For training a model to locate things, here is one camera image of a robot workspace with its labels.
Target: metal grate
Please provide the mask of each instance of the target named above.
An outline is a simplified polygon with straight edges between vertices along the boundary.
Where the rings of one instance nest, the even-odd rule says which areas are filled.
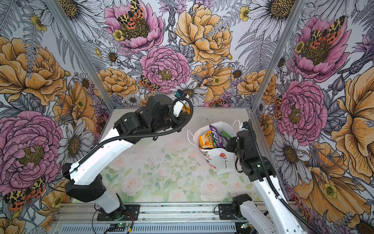
[[[109,224],[95,224],[94,229],[98,234],[102,234],[109,228]],[[234,233],[235,223],[190,223],[190,224],[140,224],[135,223],[131,231],[132,234],[140,233]],[[113,230],[108,234],[127,233],[126,230]],[[92,226],[89,224],[64,224],[59,234],[94,234]]]

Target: shopping bag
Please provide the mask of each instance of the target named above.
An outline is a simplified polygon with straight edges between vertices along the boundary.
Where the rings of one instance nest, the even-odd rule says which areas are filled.
[[[225,131],[230,137],[236,136],[236,132],[234,131],[233,126],[225,122],[220,121],[220,122],[216,122],[210,125],[214,126],[219,132]],[[200,150],[205,160],[207,161],[207,163],[210,165],[210,167],[216,174],[223,174],[223,173],[227,173],[231,171],[236,171],[235,170],[236,155],[234,153],[228,152],[222,148],[215,148],[215,149],[201,149],[200,148],[199,136],[204,135],[209,130],[210,130],[209,125],[200,128],[199,130],[195,132],[195,134],[192,134],[188,130],[187,131],[188,141]]]

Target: floral tablecloth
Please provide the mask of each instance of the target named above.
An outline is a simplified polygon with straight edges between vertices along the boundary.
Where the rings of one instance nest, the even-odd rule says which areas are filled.
[[[107,133],[113,123],[133,109],[118,109],[110,117]],[[187,130],[223,121],[228,124],[248,120],[245,109],[195,108],[191,121],[179,133],[142,139],[121,153],[102,172],[107,189],[131,202],[202,202],[231,201],[248,193],[261,200],[248,177],[238,172],[215,175],[197,147],[188,142]]]

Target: purple flower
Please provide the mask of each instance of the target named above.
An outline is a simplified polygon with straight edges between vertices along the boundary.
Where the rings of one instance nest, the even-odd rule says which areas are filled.
[[[24,191],[45,176],[52,181],[60,171],[58,142],[62,130],[51,118],[35,111],[0,120],[0,192]]]
[[[144,19],[136,23],[135,29],[128,29],[127,26],[122,27],[122,24],[117,20],[121,15],[128,15],[130,11],[130,3],[127,6],[120,4],[117,8],[105,8],[104,17],[108,33],[113,34],[114,42],[120,44],[120,53],[127,55],[128,53],[138,53],[151,49],[153,46],[159,45],[163,40],[164,23],[161,16],[157,18],[156,13],[153,13],[149,4],[147,6],[139,0],[140,7],[144,10]]]
[[[335,41],[321,43],[317,48],[312,48],[313,41],[310,34],[313,30],[324,31],[334,21],[321,21],[321,18],[312,17],[296,38],[295,53],[291,56],[288,68],[296,74],[301,74],[305,79],[314,79],[321,83],[336,73],[346,61],[349,53],[344,53],[351,30],[347,29],[347,19],[339,30],[341,35]]]
[[[323,104],[324,95],[318,85],[311,80],[292,81],[282,96],[279,131],[294,136],[302,146],[313,143],[327,122],[327,109]]]
[[[374,40],[371,39],[368,35],[362,35],[362,42],[357,42],[357,45],[354,47],[355,50],[352,52],[365,52],[367,53],[371,46],[374,44]]]
[[[213,1],[212,0],[196,0],[196,4],[204,5],[205,7],[212,7]]]
[[[190,78],[186,57],[165,46],[151,49],[139,62],[143,68],[143,76],[159,85],[162,93],[170,93],[171,88],[187,83]]]
[[[312,225],[315,228],[317,228],[323,234],[330,233],[330,227],[322,219],[322,216],[319,213],[313,209],[310,209],[310,215],[312,216]]]
[[[160,0],[159,4],[161,5],[160,12],[162,14],[175,11],[180,15],[186,10],[186,0]]]

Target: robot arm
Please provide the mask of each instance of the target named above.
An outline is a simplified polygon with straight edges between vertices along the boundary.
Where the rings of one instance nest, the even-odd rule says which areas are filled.
[[[188,95],[178,90],[177,99],[158,94],[151,96],[145,107],[123,115],[114,128],[85,157],[76,163],[62,166],[63,175],[70,181],[65,186],[66,194],[82,202],[94,201],[113,220],[124,215],[125,209],[118,195],[106,190],[100,172],[120,153],[145,137],[153,137],[181,131],[191,119],[193,106]],[[188,110],[180,116],[188,103]]]
[[[246,218],[259,234],[306,234],[295,215],[283,203],[287,202],[278,178],[274,177],[274,168],[267,158],[261,156],[250,121],[243,123],[242,131],[230,139],[226,149],[236,154],[243,172],[254,182],[273,223],[259,211],[247,194],[233,198],[234,214]]]

